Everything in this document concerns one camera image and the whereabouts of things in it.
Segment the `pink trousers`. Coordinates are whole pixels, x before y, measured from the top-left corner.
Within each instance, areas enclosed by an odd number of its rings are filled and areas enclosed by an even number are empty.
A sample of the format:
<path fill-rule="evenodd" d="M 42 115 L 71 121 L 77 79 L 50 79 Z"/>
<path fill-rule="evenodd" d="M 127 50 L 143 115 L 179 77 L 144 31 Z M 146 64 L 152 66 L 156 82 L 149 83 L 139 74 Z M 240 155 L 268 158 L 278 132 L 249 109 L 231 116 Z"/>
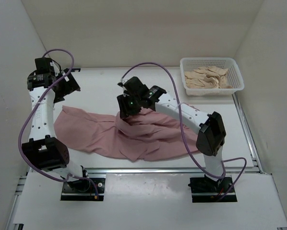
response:
<path fill-rule="evenodd" d="M 54 130 L 70 149 L 114 159 L 164 161 L 187 154 L 179 121 L 151 109 L 122 120 L 63 106 Z"/>

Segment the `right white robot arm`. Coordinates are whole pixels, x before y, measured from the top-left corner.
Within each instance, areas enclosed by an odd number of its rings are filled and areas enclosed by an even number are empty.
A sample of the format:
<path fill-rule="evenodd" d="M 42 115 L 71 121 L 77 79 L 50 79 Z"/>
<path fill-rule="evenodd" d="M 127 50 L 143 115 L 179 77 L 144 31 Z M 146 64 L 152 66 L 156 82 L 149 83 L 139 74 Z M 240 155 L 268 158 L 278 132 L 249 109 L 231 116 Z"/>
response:
<path fill-rule="evenodd" d="M 219 190 L 225 177 L 222 149 L 226 131 L 222 116 L 181 104 L 159 86 L 148 88 L 138 77 L 118 85 L 123 89 L 123 94 L 117 97 L 122 119 L 138 114 L 143 108 L 151 109 L 178 120 L 197 135 L 196 148 L 203 154 L 205 163 L 202 186 L 213 192 Z"/>

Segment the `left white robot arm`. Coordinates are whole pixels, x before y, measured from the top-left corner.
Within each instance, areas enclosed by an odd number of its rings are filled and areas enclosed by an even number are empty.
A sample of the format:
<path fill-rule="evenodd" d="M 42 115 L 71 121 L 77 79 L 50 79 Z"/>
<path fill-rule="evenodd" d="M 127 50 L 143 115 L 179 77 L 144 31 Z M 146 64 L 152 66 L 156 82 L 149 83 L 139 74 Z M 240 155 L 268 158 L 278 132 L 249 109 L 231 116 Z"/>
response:
<path fill-rule="evenodd" d="M 29 139 L 21 144 L 23 154 L 41 172 L 57 173 L 71 188 L 85 192 L 91 186 L 88 173 L 70 159 L 67 146 L 57 139 L 53 115 L 55 103 L 81 88 L 73 75 L 51 58 L 36 58 L 35 65 L 35 71 L 27 78 L 34 114 Z"/>

